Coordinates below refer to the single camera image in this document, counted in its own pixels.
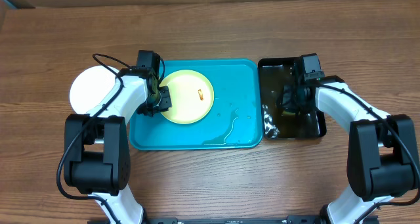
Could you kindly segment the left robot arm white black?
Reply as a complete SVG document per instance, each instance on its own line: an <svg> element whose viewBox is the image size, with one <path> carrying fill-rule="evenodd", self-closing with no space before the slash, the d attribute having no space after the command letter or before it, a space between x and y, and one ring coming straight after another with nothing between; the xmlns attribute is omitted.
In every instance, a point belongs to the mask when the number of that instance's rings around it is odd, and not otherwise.
<svg viewBox="0 0 420 224"><path fill-rule="evenodd" d="M127 124L137 112L153 116L168 107L169 91L160 86L164 73L159 66L93 66L70 88L74 112L65 121L56 185L68 199L94 200L109 223L150 221L128 185Z"/></svg>

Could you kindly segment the teal plastic tray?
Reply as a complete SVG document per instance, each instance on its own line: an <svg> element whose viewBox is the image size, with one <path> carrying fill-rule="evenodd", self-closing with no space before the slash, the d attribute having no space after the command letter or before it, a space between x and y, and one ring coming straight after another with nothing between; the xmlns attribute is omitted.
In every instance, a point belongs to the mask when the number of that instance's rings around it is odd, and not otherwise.
<svg viewBox="0 0 420 224"><path fill-rule="evenodd" d="M251 60L168 60L166 74L194 70L212 84L215 100L208 114L186 125L133 114L129 140L139 150L253 148L263 137L257 65Z"/></svg>

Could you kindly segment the yellow plate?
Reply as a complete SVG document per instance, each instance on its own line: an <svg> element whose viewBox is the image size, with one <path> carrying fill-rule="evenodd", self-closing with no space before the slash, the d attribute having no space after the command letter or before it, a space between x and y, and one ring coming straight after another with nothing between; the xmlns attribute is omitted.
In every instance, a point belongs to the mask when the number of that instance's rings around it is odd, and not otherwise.
<svg viewBox="0 0 420 224"><path fill-rule="evenodd" d="M215 92L211 82L193 70L178 70L162 81L168 86L172 106L163 116L170 122L190 124L203 119L213 106Z"/></svg>

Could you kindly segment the white plate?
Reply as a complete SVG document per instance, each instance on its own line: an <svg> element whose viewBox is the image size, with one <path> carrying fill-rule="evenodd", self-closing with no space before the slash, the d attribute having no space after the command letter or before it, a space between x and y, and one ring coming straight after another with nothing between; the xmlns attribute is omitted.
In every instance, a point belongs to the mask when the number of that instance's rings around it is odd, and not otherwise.
<svg viewBox="0 0 420 224"><path fill-rule="evenodd" d="M115 85L115 74L105 67L93 66L80 73L70 87L70 104L77 114L97 106Z"/></svg>

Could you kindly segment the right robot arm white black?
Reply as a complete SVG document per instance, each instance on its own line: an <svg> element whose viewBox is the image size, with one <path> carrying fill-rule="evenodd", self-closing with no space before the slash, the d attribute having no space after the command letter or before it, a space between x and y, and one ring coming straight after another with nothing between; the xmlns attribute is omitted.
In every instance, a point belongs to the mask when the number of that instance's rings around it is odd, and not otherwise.
<svg viewBox="0 0 420 224"><path fill-rule="evenodd" d="M367 103L337 76L319 67L307 71L293 66L293 81L285 85L278 104L299 114L317 110L331 116L348 133L348 187L323 210L324 223L363 223L382 206L410 206L396 202L419 190L419 154L415 128L405 114L391 115Z"/></svg>

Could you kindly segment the black water tray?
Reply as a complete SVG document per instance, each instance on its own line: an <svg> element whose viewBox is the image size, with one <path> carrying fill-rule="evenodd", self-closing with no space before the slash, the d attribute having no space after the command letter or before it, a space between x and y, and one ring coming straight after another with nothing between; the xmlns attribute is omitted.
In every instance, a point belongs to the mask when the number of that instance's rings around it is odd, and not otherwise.
<svg viewBox="0 0 420 224"><path fill-rule="evenodd" d="M277 107L277 98L286 80L279 65L293 66L296 72L300 65L298 57L263 58L258 62L259 87L262 108L263 136L267 139L317 139L326 132L326 120L323 112L313 111L295 116L282 115Z"/></svg>

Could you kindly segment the green yellow sponge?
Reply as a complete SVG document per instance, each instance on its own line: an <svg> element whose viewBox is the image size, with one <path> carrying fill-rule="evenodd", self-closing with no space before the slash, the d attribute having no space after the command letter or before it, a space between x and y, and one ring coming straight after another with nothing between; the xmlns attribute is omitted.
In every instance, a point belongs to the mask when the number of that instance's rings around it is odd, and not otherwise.
<svg viewBox="0 0 420 224"><path fill-rule="evenodd" d="M296 115L296 113L295 113L295 112L289 112L289 111L287 111L287 110L284 110L284 111L282 112L282 115L284 115L284 116L295 116L295 115Z"/></svg>

